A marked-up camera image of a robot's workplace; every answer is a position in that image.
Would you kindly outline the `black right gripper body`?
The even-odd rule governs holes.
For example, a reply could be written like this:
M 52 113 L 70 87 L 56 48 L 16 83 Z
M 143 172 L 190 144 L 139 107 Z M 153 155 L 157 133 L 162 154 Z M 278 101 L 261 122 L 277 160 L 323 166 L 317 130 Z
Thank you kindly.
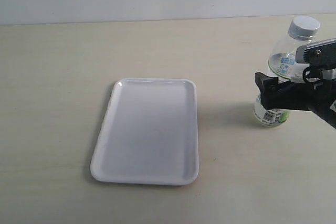
M 335 127 L 335 80 L 317 83 L 283 82 L 278 88 L 285 99 L 285 108 L 311 111 L 330 126 Z

